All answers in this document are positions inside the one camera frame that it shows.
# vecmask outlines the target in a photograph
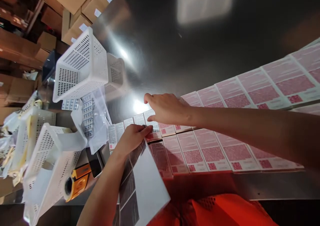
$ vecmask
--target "white box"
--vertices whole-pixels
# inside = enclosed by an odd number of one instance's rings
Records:
[[[133,118],[129,118],[123,121],[124,123],[124,129],[126,129],[130,124],[134,124]]]
[[[184,132],[177,135],[184,159],[188,165],[190,173],[207,172],[208,168],[202,153],[199,149],[193,131]]]
[[[173,175],[163,142],[152,143],[150,147],[161,177],[164,179],[172,179]]]
[[[225,156],[234,172],[260,170],[247,145],[237,139],[215,132]]]
[[[231,171],[215,133],[208,129],[193,131],[209,171]]]
[[[122,134],[124,133],[124,124],[123,122],[115,124],[116,126],[116,135],[117,135],[117,143],[120,141]]]
[[[177,135],[162,138],[173,175],[188,174],[187,164],[182,155]]]
[[[171,135],[176,134],[176,131],[174,130],[173,125],[159,123],[159,128],[160,128],[160,132],[161,132],[162,137],[171,136]]]
[[[108,127],[109,134],[109,149],[114,150],[117,145],[116,127],[114,124]]]
[[[147,119],[148,117],[152,116],[152,115],[155,115],[155,112],[154,110],[149,110],[149,111],[146,111],[143,113],[144,115],[144,118]],[[157,122],[148,122],[146,121],[146,125],[149,126],[149,125],[152,125],[153,126],[153,130],[151,133],[149,133],[147,136],[146,136],[146,140],[148,142],[151,142],[151,141],[156,141],[156,140],[160,140],[162,139],[162,136],[161,136],[161,133],[160,133],[160,128],[159,128],[159,125]]]

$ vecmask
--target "person's right hand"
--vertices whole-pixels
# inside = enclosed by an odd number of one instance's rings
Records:
[[[163,124],[186,125],[188,120],[187,109],[189,105],[182,104],[174,94],[146,93],[144,103],[149,103],[155,115],[150,116],[147,121],[156,121]]]

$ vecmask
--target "finger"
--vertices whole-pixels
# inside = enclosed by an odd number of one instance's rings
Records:
[[[153,129],[153,126],[152,125],[149,125],[148,127],[144,128],[141,132],[140,132],[140,135],[142,137],[145,137],[147,136]]]
[[[148,122],[153,122],[155,120],[156,120],[156,116],[155,115],[152,115],[152,116],[148,117],[148,119],[147,119]]]
[[[149,93],[146,93],[143,99],[144,99],[144,104],[147,104],[148,102],[153,101],[153,96],[150,95]]]

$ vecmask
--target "orange shirt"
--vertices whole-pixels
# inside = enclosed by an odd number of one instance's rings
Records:
[[[221,194],[185,204],[169,203],[148,224],[157,225],[277,225],[259,202]]]

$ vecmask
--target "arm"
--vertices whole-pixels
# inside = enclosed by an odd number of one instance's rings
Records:
[[[127,156],[151,131],[152,126],[144,128],[131,124],[126,128],[94,186],[77,226],[112,225]]]
[[[304,166],[320,168],[320,116],[283,110],[187,106],[173,94],[146,94],[148,121],[213,130]]]

